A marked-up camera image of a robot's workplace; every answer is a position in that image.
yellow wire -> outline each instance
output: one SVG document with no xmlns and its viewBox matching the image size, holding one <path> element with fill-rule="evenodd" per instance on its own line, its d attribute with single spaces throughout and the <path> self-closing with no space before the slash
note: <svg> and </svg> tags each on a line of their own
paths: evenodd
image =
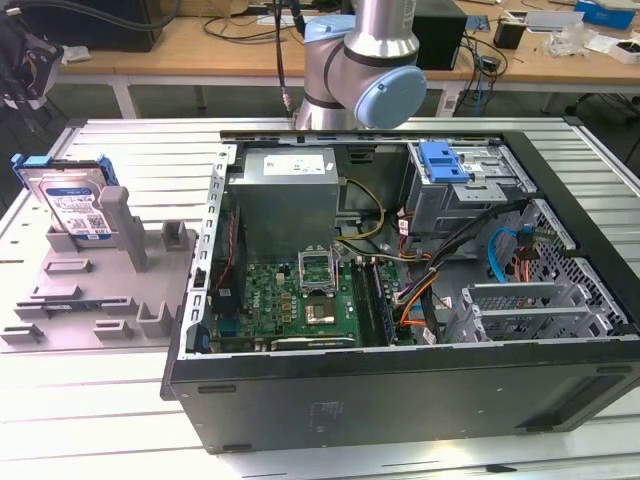
<svg viewBox="0 0 640 480">
<path fill-rule="evenodd" d="M 364 240 L 365 238 L 372 237 L 375 234 L 377 234 L 380 230 L 382 230 L 382 226 L 384 225 L 384 207 L 382 206 L 382 202 L 378 200 L 378 197 L 376 197 L 371 190 L 369 190 L 367 187 L 365 187 L 363 184 L 361 184 L 357 180 L 352 180 L 351 178 L 347 178 L 347 183 L 353 183 L 354 185 L 359 186 L 362 190 L 367 192 L 367 194 L 371 198 L 373 198 L 373 200 L 378 205 L 378 210 L 380 210 L 380 220 L 378 220 L 378 225 L 376 225 L 376 228 L 374 228 L 370 232 L 358 233 L 357 235 L 342 235 L 342 236 L 336 237 L 336 240 Z"/>
</svg>

blue box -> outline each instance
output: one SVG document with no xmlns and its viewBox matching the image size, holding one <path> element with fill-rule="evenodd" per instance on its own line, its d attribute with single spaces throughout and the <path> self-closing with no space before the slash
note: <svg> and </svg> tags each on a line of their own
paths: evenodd
<svg viewBox="0 0 640 480">
<path fill-rule="evenodd" d="M 585 22 L 594 25 L 604 25 L 606 27 L 626 30 L 631 25 L 635 10 L 607 10 L 597 3 L 589 0 L 578 0 L 575 8 L 576 12 L 584 12 Z"/>
<path fill-rule="evenodd" d="M 469 174 L 447 142 L 420 142 L 420 157 L 433 183 L 467 183 Z"/>
</svg>

green circuit board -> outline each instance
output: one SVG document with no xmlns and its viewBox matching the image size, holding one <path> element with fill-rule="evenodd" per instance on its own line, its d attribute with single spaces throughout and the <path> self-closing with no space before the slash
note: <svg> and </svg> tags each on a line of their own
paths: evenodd
<svg viewBox="0 0 640 480">
<path fill-rule="evenodd" d="M 327 278 L 327 264 L 305 267 L 305 281 Z M 393 264 L 380 265 L 385 291 L 389 299 L 398 288 Z M 335 297 L 305 297 L 300 288 L 298 263 L 251 264 L 247 271 L 244 310 L 240 315 L 240 337 L 294 337 L 329 335 L 349 337 L 360 343 L 358 315 L 353 300 L 351 266 L 340 264 Z M 331 323 L 310 324 L 318 312 L 332 317 Z"/>
</svg>

open computer tower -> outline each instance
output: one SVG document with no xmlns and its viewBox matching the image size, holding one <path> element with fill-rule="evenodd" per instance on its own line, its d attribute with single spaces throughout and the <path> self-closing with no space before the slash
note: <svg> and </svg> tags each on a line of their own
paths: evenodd
<svg viewBox="0 0 640 480">
<path fill-rule="evenodd" d="M 569 431 L 638 384 L 640 281 L 524 134 L 221 137 L 164 392 L 208 452 Z"/>
</svg>

white table leg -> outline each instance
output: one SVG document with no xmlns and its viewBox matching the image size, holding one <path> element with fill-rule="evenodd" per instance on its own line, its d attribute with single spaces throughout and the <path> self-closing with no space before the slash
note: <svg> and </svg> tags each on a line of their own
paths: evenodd
<svg viewBox="0 0 640 480">
<path fill-rule="evenodd" d="M 196 94 L 196 106 L 199 110 L 207 108 L 207 98 L 204 95 L 204 87 L 202 85 L 194 85 L 193 91 Z"/>
<path fill-rule="evenodd" d="M 453 117 L 463 86 L 460 82 L 444 83 L 442 93 L 440 94 L 438 110 L 436 110 L 436 117 Z"/>
<path fill-rule="evenodd" d="M 138 105 L 131 96 L 129 91 L 129 81 L 126 77 L 118 77 L 116 81 L 111 84 L 113 93 L 116 96 L 118 107 L 120 107 L 120 113 L 122 118 L 139 118 L 140 113 L 138 111 Z"/>
</svg>

